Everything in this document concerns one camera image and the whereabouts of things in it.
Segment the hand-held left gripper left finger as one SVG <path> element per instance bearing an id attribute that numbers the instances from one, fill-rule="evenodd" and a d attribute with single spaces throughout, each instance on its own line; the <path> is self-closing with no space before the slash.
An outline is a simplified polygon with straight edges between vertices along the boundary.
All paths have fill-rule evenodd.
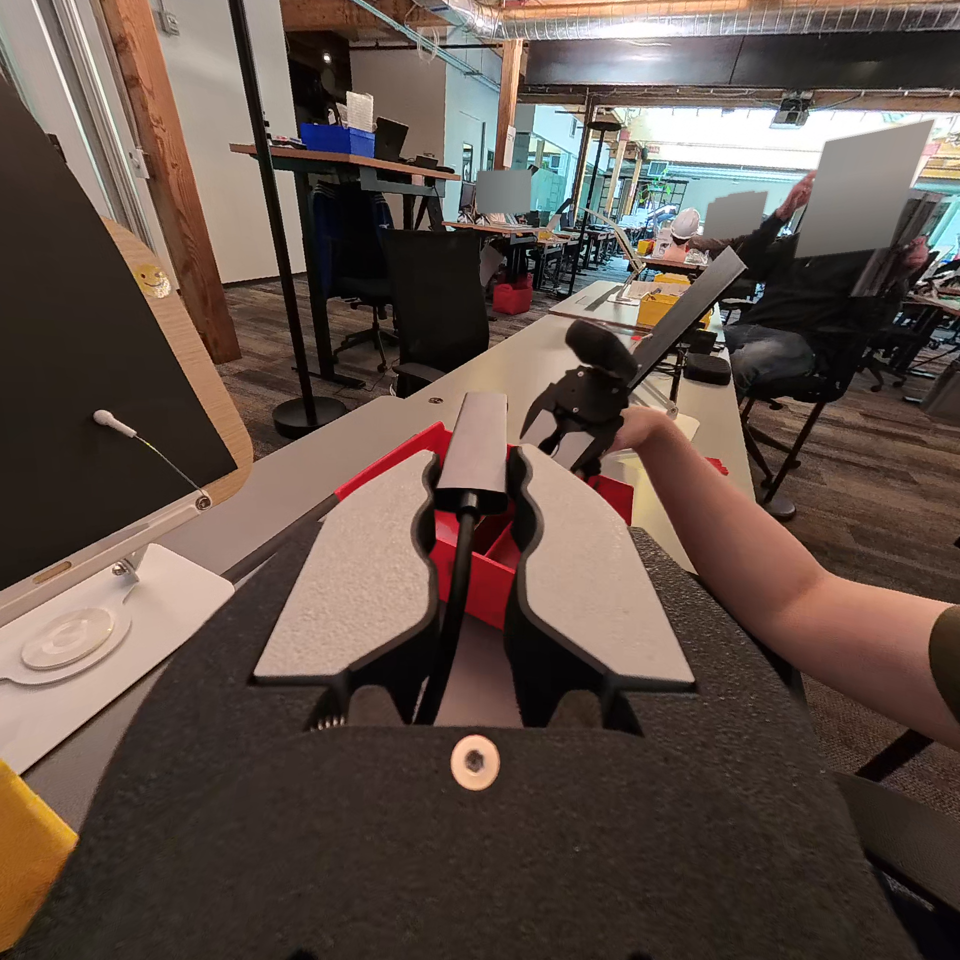
<path id="1" fill-rule="evenodd" d="M 420 450 L 326 516 L 254 667 L 258 682 L 347 678 L 402 647 L 429 665 L 440 630 L 434 484 Z"/>

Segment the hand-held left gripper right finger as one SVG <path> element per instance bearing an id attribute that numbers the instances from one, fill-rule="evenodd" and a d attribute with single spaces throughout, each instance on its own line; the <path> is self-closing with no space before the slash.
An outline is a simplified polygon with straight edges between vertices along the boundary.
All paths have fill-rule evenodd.
<path id="1" fill-rule="evenodd" d="M 534 445 L 510 450 L 519 550 L 504 642 L 515 676 L 568 654 L 600 690 L 690 692 L 695 678 L 627 523 Z"/>

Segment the grey USB hub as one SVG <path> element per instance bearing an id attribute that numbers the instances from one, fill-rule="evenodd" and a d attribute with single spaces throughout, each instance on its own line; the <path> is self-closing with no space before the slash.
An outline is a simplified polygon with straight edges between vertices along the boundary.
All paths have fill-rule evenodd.
<path id="1" fill-rule="evenodd" d="M 473 390 L 464 396 L 435 487 L 437 510 L 481 517 L 507 510 L 507 417 L 502 392 Z"/>

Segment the red plastic bin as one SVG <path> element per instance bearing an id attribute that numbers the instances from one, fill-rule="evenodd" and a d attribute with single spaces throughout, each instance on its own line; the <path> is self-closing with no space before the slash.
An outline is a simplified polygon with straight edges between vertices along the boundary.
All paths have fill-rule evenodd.
<path id="1" fill-rule="evenodd" d="M 392 467 L 423 450 L 438 456 L 444 462 L 452 432 L 440 421 L 431 424 L 385 456 L 366 466 L 334 490 L 338 502 L 386 473 Z M 602 474 L 587 480 L 590 486 L 627 524 L 633 517 L 634 488 L 617 479 Z M 514 581 L 515 571 L 521 556 L 511 532 L 515 507 L 510 505 L 503 513 L 486 515 L 479 522 L 473 539 L 471 575 L 465 612 L 487 625 L 502 629 L 507 601 Z M 434 509 L 435 545 L 431 559 L 438 572 L 438 593 L 442 601 L 449 598 L 450 581 L 454 562 L 459 523 L 454 513 Z"/>

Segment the person's right hand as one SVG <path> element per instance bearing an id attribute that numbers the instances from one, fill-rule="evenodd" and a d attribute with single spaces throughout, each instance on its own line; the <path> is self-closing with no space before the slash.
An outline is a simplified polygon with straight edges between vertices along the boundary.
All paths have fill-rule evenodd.
<path id="1" fill-rule="evenodd" d="M 621 414 L 621 424 L 606 454 L 630 450 L 640 454 L 644 445 L 661 440 L 685 437 L 676 422 L 665 411 L 643 405 L 627 407 Z"/>

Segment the yellow plastic bin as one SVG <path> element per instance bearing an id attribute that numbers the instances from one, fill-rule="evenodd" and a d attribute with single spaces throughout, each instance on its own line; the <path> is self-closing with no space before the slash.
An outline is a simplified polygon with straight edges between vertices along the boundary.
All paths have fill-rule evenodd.
<path id="1" fill-rule="evenodd" d="M 28 929 L 77 840 L 77 833 L 2 761 L 2 952 Z"/>
<path id="2" fill-rule="evenodd" d="M 664 291 L 643 294 L 639 301 L 635 326 L 639 330 L 653 330 L 671 309 L 683 305 L 689 294 L 673 294 Z"/>

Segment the black tilted panel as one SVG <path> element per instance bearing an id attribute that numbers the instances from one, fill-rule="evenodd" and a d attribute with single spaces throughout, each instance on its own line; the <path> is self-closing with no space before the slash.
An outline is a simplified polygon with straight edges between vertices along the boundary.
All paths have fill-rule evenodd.
<path id="1" fill-rule="evenodd" d="M 677 302 L 644 338 L 633 354 L 636 372 L 628 389 L 635 390 L 672 349 L 708 314 L 721 295 L 747 267 L 732 246 L 726 247 L 706 267 Z"/>

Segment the black floor lamp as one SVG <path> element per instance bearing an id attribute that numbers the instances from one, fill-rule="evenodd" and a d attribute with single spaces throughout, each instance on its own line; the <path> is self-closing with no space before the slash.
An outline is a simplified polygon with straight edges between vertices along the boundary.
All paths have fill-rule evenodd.
<path id="1" fill-rule="evenodd" d="M 241 72 L 246 108 L 252 130 L 254 156 L 258 163 L 262 192 L 267 209 L 271 244 L 277 263 L 278 278 L 294 354 L 294 370 L 299 389 L 298 397 L 284 401 L 274 408 L 272 420 L 276 432 L 281 437 L 295 440 L 336 421 L 347 413 L 347 407 L 340 400 L 318 397 L 314 394 L 246 6 L 242 1 L 228 1 L 226 5 Z"/>

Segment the black office chair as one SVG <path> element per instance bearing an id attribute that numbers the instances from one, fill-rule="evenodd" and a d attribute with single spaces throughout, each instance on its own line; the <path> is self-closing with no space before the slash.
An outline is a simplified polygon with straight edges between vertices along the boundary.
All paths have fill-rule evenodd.
<path id="1" fill-rule="evenodd" d="M 399 338 L 392 387 L 406 399 L 490 348 L 481 242 L 468 231 L 383 227 L 379 237 Z"/>
<path id="2" fill-rule="evenodd" d="M 832 333 L 838 337 L 837 349 L 814 372 L 801 377 L 774 379 L 747 393 L 740 413 L 743 439 L 751 461 L 762 474 L 759 505 L 774 519 L 788 522 L 795 517 L 796 505 L 781 492 L 787 475 L 801 464 L 800 454 L 825 408 L 846 394 L 856 374 L 872 366 L 875 352 L 882 349 L 893 329 L 891 320 L 868 333 L 845 334 L 834 329 Z M 791 445 L 775 440 L 750 423 L 751 413 L 758 402 L 779 407 L 783 400 L 812 406 Z"/>

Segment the white stand base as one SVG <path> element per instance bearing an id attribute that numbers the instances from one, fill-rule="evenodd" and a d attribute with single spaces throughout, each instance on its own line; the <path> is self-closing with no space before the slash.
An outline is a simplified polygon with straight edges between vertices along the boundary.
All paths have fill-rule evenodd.
<path id="1" fill-rule="evenodd" d="M 158 545 L 1 630 L 1 757 L 22 774 L 177 651 L 233 585 Z"/>

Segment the chair with blue jacket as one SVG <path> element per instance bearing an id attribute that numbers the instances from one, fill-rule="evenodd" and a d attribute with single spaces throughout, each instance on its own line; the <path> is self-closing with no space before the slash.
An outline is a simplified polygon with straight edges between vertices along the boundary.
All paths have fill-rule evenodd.
<path id="1" fill-rule="evenodd" d="M 316 276 L 325 302 L 339 299 L 352 309 L 367 307 L 369 328 L 347 334 L 332 350 L 332 361 L 362 344 L 372 344 L 379 355 L 377 367 L 385 374 L 385 342 L 396 344 L 396 333 L 385 329 L 387 308 L 393 305 L 389 271 L 380 234 L 393 227 L 384 198 L 365 191 L 358 182 L 319 181 L 311 192 Z"/>

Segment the wooden standing desk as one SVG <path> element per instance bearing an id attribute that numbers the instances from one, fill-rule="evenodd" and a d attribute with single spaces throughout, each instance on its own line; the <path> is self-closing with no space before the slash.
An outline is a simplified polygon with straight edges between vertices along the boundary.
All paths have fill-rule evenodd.
<path id="1" fill-rule="evenodd" d="M 311 307 L 312 327 L 318 355 L 318 370 L 305 366 L 310 378 L 335 384 L 350 390 L 363 390 L 363 380 L 350 377 L 337 369 L 339 355 L 365 343 L 374 344 L 381 359 L 378 371 L 387 371 L 385 340 L 396 342 L 398 337 L 381 326 L 387 301 L 375 294 L 386 290 L 386 280 L 374 267 L 373 244 L 378 235 L 366 231 L 370 239 L 351 242 L 333 237 L 327 230 L 318 242 L 315 217 L 315 197 L 327 196 L 333 188 L 355 199 L 364 195 L 371 201 L 386 195 L 402 198 L 402 228 L 413 231 L 427 215 L 430 230 L 445 233 L 442 200 L 448 183 L 458 184 L 460 177 L 434 161 L 427 165 L 409 164 L 400 160 L 377 159 L 360 153 L 308 150 L 305 146 L 269 142 L 269 160 L 263 160 L 256 145 L 232 143 L 229 150 L 257 161 L 261 170 L 270 174 L 290 172 L 298 206 L 298 219 L 304 250 L 306 282 Z M 348 336 L 339 347 L 330 341 L 329 299 L 340 299 L 352 306 L 367 306 L 373 312 L 372 326 Z"/>

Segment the blue plastic bin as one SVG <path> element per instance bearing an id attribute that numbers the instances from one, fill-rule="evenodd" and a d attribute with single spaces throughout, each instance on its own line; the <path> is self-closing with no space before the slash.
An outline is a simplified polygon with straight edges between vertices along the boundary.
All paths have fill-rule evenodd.
<path id="1" fill-rule="evenodd" d="M 299 138 L 307 151 L 373 159 L 376 136 L 352 126 L 299 124 Z"/>

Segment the wooden post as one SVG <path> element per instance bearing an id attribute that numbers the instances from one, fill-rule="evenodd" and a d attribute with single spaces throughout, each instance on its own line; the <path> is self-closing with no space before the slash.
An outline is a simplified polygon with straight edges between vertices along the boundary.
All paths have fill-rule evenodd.
<path id="1" fill-rule="evenodd" d="M 509 169 L 512 163 L 523 47 L 524 41 L 521 39 L 507 40 L 502 47 L 494 170 Z"/>
<path id="2" fill-rule="evenodd" d="M 242 355 L 148 1 L 100 8 L 150 172 L 150 197 L 187 312 L 216 365 Z"/>

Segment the long spiral ventilation duct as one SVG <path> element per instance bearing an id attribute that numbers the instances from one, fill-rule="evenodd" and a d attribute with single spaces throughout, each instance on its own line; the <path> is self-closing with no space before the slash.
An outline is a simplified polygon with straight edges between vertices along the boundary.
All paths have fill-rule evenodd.
<path id="1" fill-rule="evenodd" d="M 584 42 L 957 32 L 957 1 L 418 1 L 495 41 Z"/>

